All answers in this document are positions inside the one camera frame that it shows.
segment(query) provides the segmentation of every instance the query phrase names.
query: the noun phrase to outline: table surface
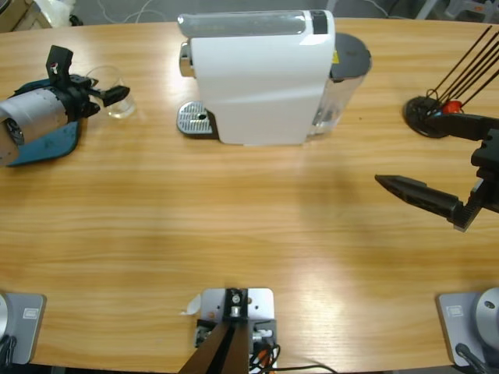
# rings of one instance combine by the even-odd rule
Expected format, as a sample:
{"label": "table surface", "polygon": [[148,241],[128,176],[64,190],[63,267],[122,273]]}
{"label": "table surface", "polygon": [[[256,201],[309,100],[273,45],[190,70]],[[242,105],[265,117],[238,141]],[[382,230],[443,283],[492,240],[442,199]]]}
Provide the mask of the table surface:
{"label": "table surface", "polygon": [[[182,137],[198,98],[179,74],[174,23],[0,37],[0,97],[45,77],[51,44],[72,72],[123,72],[138,112],[99,114],[68,157],[0,170],[0,288],[48,303],[34,362],[174,372],[193,353],[205,288],[275,293],[281,365],[342,372],[449,364],[435,298],[497,285],[497,215],[469,232],[404,204],[374,175],[402,174],[467,199],[478,143],[427,139],[402,105],[435,86],[484,25],[339,19],[373,69],[330,136],[303,146]],[[497,84],[468,107],[497,115]]]}

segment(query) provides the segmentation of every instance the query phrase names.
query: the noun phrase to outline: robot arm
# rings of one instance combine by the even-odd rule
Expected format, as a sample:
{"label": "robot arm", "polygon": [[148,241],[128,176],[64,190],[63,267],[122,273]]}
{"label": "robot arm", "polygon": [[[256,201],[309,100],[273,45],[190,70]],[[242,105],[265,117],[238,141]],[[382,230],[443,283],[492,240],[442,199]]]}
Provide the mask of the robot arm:
{"label": "robot arm", "polygon": [[18,146],[98,113],[100,108],[90,96],[100,98],[107,107],[128,95],[128,87],[96,90],[94,79],[70,75],[72,57],[69,49],[53,45],[46,65],[48,79],[28,83],[0,101],[0,166],[19,156]]}

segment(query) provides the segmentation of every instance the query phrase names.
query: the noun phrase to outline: silver cylinder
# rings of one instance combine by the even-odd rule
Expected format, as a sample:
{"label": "silver cylinder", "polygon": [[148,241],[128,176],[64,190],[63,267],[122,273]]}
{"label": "silver cylinder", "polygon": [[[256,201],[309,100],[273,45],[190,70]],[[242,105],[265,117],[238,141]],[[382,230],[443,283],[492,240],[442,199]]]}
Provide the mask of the silver cylinder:
{"label": "silver cylinder", "polygon": [[499,350],[499,288],[491,288],[476,302],[476,329],[482,341]]}
{"label": "silver cylinder", "polygon": [[7,131],[8,118],[9,116],[0,109],[0,166],[10,164],[19,156],[19,149]]}
{"label": "silver cylinder", "polygon": [[2,339],[7,330],[7,321],[9,320],[9,306],[7,298],[0,292],[0,339]]}
{"label": "silver cylinder", "polygon": [[17,124],[24,143],[32,142],[68,123],[64,105],[45,88],[0,102],[0,111],[4,111]]}

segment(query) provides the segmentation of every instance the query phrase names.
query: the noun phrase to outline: coffee machine lid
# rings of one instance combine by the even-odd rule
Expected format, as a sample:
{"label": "coffee machine lid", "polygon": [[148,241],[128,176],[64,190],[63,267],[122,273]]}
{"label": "coffee machine lid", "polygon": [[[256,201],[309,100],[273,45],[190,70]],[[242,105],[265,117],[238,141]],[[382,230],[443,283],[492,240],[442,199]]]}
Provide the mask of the coffee machine lid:
{"label": "coffee machine lid", "polygon": [[365,76],[371,69],[371,53],[359,38],[336,33],[335,48],[330,74],[334,82]]}

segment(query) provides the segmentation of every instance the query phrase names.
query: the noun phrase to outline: metal base plate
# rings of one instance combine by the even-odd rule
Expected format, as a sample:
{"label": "metal base plate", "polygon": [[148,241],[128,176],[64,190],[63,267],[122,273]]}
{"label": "metal base plate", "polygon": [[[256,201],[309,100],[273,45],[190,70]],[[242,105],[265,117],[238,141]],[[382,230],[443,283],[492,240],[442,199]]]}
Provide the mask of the metal base plate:
{"label": "metal base plate", "polygon": [[179,109],[177,128],[189,138],[218,139],[214,116],[201,101],[190,101]]}
{"label": "metal base plate", "polygon": [[438,298],[437,304],[443,319],[444,332],[447,334],[449,355],[457,366],[468,366],[468,362],[455,351],[458,343],[466,344],[476,357],[482,362],[486,361],[475,326],[475,307],[480,295],[480,292],[466,292],[444,294]]}
{"label": "metal base plate", "polygon": [[[201,295],[201,319],[221,322],[225,288],[210,288]],[[270,288],[248,288],[248,319],[274,319],[274,292]]]}
{"label": "metal base plate", "polygon": [[33,294],[5,294],[9,318],[5,334],[17,339],[12,361],[27,364],[34,353],[43,316],[45,297]]}

